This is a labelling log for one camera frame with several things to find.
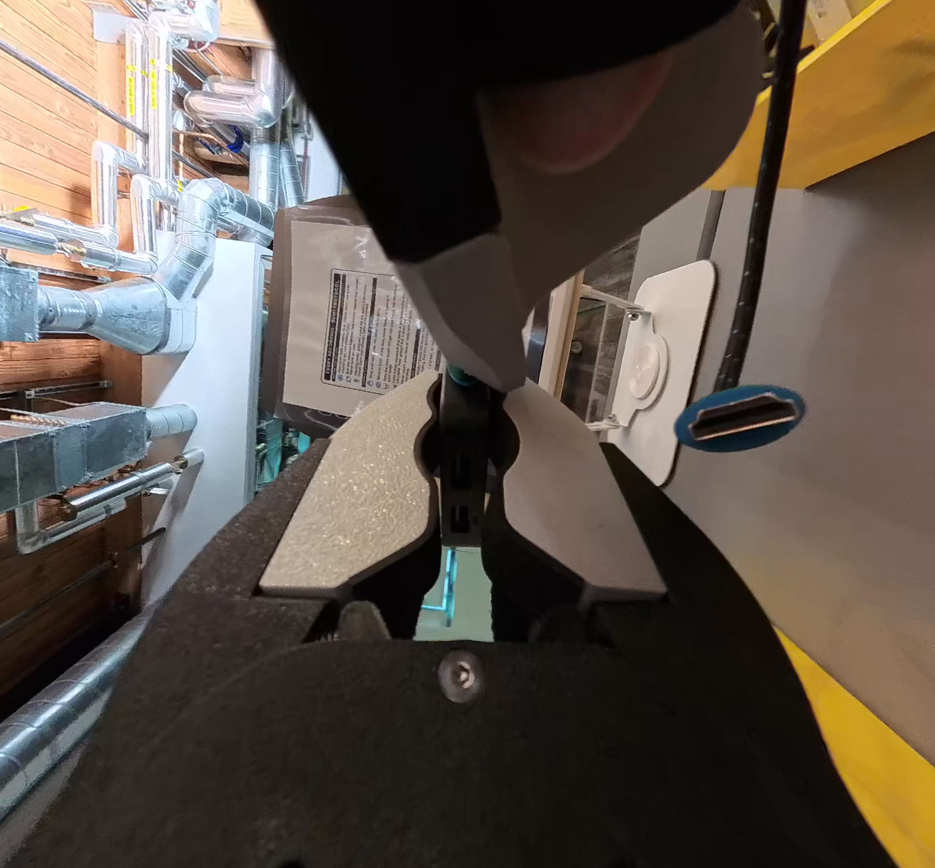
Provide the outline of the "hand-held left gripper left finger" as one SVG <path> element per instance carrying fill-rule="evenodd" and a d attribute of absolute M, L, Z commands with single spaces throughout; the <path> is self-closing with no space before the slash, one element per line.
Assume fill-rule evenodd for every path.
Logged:
<path fill-rule="evenodd" d="M 331 437 L 258 583 L 265 596 L 348 600 L 379 573 L 440 570 L 438 485 L 424 441 L 440 372 L 427 371 L 353 414 Z"/>

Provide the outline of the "yellow plastic bin with divider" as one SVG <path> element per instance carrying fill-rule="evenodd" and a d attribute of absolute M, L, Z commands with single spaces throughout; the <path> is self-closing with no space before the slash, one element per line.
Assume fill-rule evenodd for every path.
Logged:
<path fill-rule="evenodd" d="M 800 63 L 779 187 L 803 189 L 934 130 L 934 0 L 876 0 Z"/>

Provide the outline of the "braided hdmi cable green plugs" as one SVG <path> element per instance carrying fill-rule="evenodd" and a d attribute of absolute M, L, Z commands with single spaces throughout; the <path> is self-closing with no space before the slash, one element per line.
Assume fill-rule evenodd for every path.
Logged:
<path fill-rule="evenodd" d="M 807 0 L 781 0 L 781 14 L 776 44 L 774 80 L 769 95 L 767 122 L 758 166 L 751 208 L 750 225 L 742 269 L 742 280 L 735 305 L 727 346 L 715 379 L 714 390 L 688 406 L 672 421 L 672 435 L 680 443 L 709 452 L 733 452 L 775 442 L 801 421 L 805 406 L 801 396 L 788 388 L 771 385 L 739 386 L 749 348 L 764 274 L 767 241 L 775 204 L 778 181 L 784 160 L 793 95 L 797 80 L 798 54 L 804 26 Z M 646 360 L 656 352 L 661 363 L 661 349 L 651 344 L 655 338 L 656 316 L 636 303 L 602 297 L 594 291 L 589 296 L 616 302 L 625 309 L 630 331 L 647 324 L 643 337 Z M 503 408 L 505 395 L 489 388 L 489 448 L 495 414 Z"/>

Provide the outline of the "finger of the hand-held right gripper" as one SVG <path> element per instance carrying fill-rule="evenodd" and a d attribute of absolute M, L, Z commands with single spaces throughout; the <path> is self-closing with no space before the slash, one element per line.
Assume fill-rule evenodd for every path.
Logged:
<path fill-rule="evenodd" d="M 505 239 L 480 235 L 394 270 L 450 365 L 499 391 L 524 384 L 528 313 Z"/>
<path fill-rule="evenodd" d="M 674 49 L 665 85 L 621 144 L 578 173 L 522 166 L 482 126 L 523 314 L 717 172 L 742 138 L 765 59 L 747 0 Z"/>

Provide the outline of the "dark grey adapter hub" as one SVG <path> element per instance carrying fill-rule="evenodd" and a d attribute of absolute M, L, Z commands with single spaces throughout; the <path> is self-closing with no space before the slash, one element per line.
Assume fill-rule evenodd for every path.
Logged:
<path fill-rule="evenodd" d="M 480 547 L 485 512 L 490 391 L 448 365 L 440 394 L 439 507 L 446 547 Z"/>

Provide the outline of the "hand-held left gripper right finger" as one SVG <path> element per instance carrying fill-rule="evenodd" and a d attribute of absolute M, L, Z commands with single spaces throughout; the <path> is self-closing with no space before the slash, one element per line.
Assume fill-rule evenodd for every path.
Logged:
<path fill-rule="evenodd" d="M 595 435 L 534 383 L 493 414 L 483 564 L 516 605 L 655 601 L 667 592 Z"/>

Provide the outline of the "sign stand with laminated sheet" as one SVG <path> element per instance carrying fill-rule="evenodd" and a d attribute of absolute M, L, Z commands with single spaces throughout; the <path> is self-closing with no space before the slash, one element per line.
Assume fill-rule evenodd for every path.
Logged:
<path fill-rule="evenodd" d="M 289 427 L 328 437 L 443 357 L 349 197 L 278 210 L 261 400 Z M 659 487 L 679 447 L 716 283 L 708 260 L 650 277 L 627 326 L 610 439 Z"/>

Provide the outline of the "silver ventilation ducts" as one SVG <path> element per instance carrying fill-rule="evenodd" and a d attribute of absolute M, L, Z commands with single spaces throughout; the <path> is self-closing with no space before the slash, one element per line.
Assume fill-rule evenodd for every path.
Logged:
<path fill-rule="evenodd" d="M 259 412 L 274 209 L 301 193 L 293 96 L 230 0 L 76 11 L 105 60 L 81 90 L 90 217 L 2 205 L 2 815 L 103 706 L 145 613 L 276 474 Z"/>

